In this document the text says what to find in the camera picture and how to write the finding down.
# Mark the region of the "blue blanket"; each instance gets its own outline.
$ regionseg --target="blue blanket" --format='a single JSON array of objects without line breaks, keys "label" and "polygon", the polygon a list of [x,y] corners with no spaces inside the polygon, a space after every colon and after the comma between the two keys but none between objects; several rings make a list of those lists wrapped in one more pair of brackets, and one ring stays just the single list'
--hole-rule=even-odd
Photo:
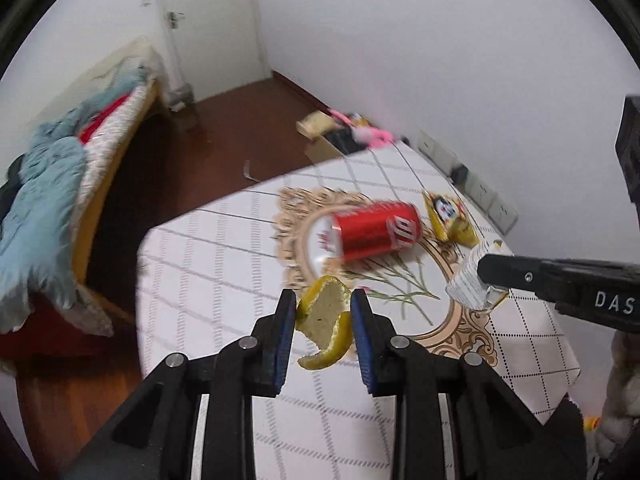
[{"label": "blue blanket", "polygon": [[70,219],[86,160],[76,135],[92,116],[144,81],[140,67],[33,134],[20,168],[22,187],[2,221],[0,333],[31,313],[29,293],[42,292],[58,308],[77,301]]}]

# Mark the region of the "brown floor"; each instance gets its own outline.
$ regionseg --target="brown floor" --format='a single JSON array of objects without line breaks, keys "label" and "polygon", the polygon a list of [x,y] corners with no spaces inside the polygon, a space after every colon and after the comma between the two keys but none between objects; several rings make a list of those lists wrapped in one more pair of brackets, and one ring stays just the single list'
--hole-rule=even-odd
[{"label": "brown floor", "polygon": [[[295,121],[314,108],[266,80],[196,105],[200,123],[180,131],[156,116],[136,134],[100,220],[89,284],[134,312],[136,251],[151,227],[250,186],[242,165],[267,180],[309,165]],[[18,364],[18,396],[40,471],[58,473],[140,381],[133,330],[119,327],[101,357]]]}]

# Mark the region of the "electrical socket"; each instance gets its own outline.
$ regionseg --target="electrical socket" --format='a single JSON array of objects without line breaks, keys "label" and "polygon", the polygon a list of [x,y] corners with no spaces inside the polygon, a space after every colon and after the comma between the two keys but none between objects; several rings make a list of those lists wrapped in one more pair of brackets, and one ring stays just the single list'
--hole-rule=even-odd
[{"label": "electrical socket", "polygon": [[446,176],[450,176],[453,168],[460,164],[456,154],[445,148],[439,142],[435,143],[435,150],[433,151],[431,160],[433,160],[434,164]]},{"label": "electrical socket", "polygon": [[423,155],[428,156],[433,159],[433,152],[436,149],[437,142],[430,135],[426,134],[423,131],[420,131],[420,138],[418,139],[418,150],[422,152]]},{"label": "electrical socket", "polygon": [[518,221],[518,213],[516,210],[505,203],[499,196],[495,197],[494,202],[489,208],[489,218],[494,221],[496,227],[505,235]]},{"label": "electrical socket", "polygon": [[487,186],[487,184],[472,171],[469,172],[466,178],[465,194],[485,212],[489,210],[498,195],[497,191]]}]

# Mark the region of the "door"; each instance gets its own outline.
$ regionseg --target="door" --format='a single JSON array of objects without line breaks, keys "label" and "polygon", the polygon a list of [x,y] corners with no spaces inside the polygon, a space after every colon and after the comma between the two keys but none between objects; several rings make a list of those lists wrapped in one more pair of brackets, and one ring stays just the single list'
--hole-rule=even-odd
[{"label": "door", "polygon": [[162,0],[184,78],[197,101],[268,76],[253,1]]}]

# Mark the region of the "checkered tablecloth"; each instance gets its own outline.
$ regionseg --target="checkered tablecloth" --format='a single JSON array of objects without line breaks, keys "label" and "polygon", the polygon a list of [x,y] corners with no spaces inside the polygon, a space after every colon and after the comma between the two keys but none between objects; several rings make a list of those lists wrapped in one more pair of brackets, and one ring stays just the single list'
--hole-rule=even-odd
[{"label": "checkered tablecloth", "polygon": [[[190,358],[219,352],[274,311],[284,272],[273,238],[283,187],[327,187],[411,202],[426,224],[420,190],[455,193],[428,161],[400,144],[304,168],[153,229],[139,254],[138,344],[145,375],[171,352]],[[478,234],[498,238],[465,203]],[[495,343],[495,370],[545,422],[579,373],[553,311],[532,294],[510,294],[491,314],[486,331]],[[296,360],[315,351],[296,332],[282,394],[254,399],[258,477],[388,478],[393,399],[369,397],[355,362],[315,372],[300,368]]]}]

